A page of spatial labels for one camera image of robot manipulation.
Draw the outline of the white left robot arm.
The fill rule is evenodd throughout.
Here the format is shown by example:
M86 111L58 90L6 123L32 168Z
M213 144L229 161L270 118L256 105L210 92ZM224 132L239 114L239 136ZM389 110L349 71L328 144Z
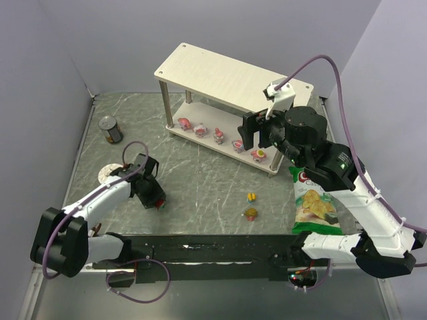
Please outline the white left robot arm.
M140 153L134 163L118 167L82 199L62 209L50 207L40 219L30 252L32 262L66 277L76 276L88 263L127 263L131 239L118 233L90 237L104 215L137 196L145 209L164 206L165 191L157 182L159 163Z

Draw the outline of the red cherry toy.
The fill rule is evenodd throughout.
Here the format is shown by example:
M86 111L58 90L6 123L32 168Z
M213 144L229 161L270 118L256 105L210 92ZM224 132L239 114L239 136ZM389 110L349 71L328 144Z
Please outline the red cherry toy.
M161 211L164 207L165 207L165 199L158 199L158 200L155 202L155 208L156 208L158 211Z

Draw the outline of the brown snack packet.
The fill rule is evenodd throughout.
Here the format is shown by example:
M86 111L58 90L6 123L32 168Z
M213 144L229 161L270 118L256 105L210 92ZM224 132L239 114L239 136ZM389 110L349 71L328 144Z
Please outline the brown snack packet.
M98 223L98 224L96 224L95 226L93 226L93 227L91 228L91 230L90 230L90 232L88 233L88 235L89 235L90 237L96 237L96 236L97 236L97 234L99 233L100 229L101 229L101 223Z

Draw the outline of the pink round toy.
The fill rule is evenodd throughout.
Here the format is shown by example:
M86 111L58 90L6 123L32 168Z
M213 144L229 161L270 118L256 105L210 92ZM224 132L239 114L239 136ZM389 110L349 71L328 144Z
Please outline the pink round toy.
M180 117L177 119L177 121L183 131L187 131L191 129L191 122L188 118Z

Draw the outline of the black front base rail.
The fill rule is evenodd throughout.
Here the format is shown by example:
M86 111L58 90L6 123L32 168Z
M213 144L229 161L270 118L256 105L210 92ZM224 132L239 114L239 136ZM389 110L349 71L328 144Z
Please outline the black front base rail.
M109 272L130 269L137 283L156 281L268 279L287 281L288 270L329 261L355 267L355 257L323 253L308 257L302 235L131 235L131 255L123 265L93 264Z

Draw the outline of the small yellow blue toy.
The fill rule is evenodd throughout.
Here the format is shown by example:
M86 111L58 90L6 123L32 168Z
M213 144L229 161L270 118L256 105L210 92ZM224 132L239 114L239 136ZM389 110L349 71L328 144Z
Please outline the small yellow blue toy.
M256 199L257 199L257 195L255 193L248 193L247 194L248 203L253 203Z

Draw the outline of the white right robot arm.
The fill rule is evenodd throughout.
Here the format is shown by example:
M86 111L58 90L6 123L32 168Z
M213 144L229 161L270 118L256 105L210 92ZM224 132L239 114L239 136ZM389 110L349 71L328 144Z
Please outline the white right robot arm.
M379 279L411 274L416 266L411 252L424 246L426 232L415 231L393 216L350 148L327 139L327 127L326 118L311 107L275 110L272 116L266 111L249 112L238 127L246 150L254 146L254 134L259 133L260 147L274 146L302 168L307 178L342 203L363 228L353 235L303 233L291 250L294 260L356 263Z

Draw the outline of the green cassava chips bag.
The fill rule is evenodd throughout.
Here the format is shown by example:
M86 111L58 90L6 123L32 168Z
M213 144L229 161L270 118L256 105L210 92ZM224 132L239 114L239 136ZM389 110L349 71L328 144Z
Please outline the green cassava chips bag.
M288 169L293 178L296 206L292 233L311 231L321 235L343 235L330 195L314 183L302 168Z

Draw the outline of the olive brown pink toy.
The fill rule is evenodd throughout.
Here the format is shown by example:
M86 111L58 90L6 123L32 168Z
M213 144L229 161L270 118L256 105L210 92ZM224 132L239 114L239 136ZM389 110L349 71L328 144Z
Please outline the olive brown pink toy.
M244 216L248 221L254 221L258 216L258 211L255 208L249 208L245 211Z

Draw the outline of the pink toy with green hat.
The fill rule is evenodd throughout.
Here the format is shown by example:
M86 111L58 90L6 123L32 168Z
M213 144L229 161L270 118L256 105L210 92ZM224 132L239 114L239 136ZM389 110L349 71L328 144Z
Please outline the pink toy with green hat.
M256 149L250 153L252 156L252 160L256 163L261 163L263 160L267 158L266 153L261 149Z

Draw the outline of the two-tier white wooden shelf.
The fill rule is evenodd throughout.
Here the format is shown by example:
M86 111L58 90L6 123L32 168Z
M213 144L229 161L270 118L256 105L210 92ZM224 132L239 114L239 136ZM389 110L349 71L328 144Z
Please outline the two-tier white wooden shelf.
M232 141L241 139L238 126L241 111L260 112L272 104L263 90L273 81L285 77L279 73L238 61L188 43L181 43L154 73L159 81L167 124L165 128L177 135L213 151L265 171L278 173L283 157L274 147L264 149L267 158L261 163L252 160L248 151L237 154ZM191 129L183 131L177 121L185 117ZM197 138L193 127L203 123L207 133ZM214 129L224 132L224 142L214 142Z

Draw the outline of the small dark metal can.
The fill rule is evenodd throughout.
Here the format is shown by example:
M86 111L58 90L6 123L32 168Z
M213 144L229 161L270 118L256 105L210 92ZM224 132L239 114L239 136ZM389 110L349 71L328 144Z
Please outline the small dark metal can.
M108 143L116 144L123 140L123 133L114 116L106 115L102 117L98 122L98 127Z

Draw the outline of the pink white toy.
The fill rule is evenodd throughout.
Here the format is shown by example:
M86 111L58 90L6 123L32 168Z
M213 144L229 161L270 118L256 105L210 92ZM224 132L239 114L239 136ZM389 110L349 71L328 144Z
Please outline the pink white toy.
M203 138L207 133L207 127L203 123L200 123L193 127L193 132L197 138Z
M221 145L224 142L224 132L219 128L214 129L213 140L217 145Z

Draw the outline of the pink toy with blue bows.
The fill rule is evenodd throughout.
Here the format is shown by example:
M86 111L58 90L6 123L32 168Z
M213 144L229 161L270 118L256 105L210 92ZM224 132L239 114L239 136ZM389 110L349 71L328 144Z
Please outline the pink toy with blue bows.
M245 151L245 147L242 140L236 139L232 141L233 150L237 153L243 153Z

